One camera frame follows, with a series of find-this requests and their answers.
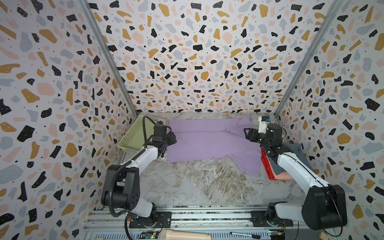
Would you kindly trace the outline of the lilac t-shirt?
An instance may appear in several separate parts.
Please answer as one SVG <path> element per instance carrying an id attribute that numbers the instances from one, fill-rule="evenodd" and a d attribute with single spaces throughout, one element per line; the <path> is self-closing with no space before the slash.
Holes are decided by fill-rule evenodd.
<path id="1" fill-rule="evenodd" d="M 221 120 L 170 120 L 177 143 L 167 147 L 169 163 L 230 157 L 249 175 L 261 175 L 262 154 L 258 143 L 245 138 L 252 128 L 249 116 Z"/>

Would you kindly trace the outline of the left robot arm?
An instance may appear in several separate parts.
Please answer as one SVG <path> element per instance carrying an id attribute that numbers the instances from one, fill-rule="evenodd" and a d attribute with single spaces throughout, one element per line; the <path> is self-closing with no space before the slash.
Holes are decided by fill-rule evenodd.
<path id="1" fill-rule="evenodd" d="M 146 228 L 158 222 L 157 207 L 141 197 L 140 175 L 154 160 L 163 157 L 168 146 L 177 140 L 172 128 L 163 122 L 154 125 L 154 133 L 147 137 L 144 131 L 144 146 L 130 160 L 111 165 L 102 191 L 102 205 L 109 208 L 112 217 L 125 214 L 136 219 Z"/>

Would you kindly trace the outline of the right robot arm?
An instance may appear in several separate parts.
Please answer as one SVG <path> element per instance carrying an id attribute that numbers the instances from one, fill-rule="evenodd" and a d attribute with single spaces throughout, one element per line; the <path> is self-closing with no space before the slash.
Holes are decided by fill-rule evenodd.
<path id="1" fill-rule="evenodd" d="M 306 224 L 311 230 L 343 228 L 348 223 L 346 195 L 339 185 L 331 185 L 317 176 L 294 151 L 283 143 L 283 129 L 278 124 L 261 121 L 258 129 L 245 128 L 245 137 L 260 144 L 268 160 L 283 168 L 306 195 L 302 205 L 287 202 L 270 203 L 264 220 L 272 226 L 283 221 Z"/>

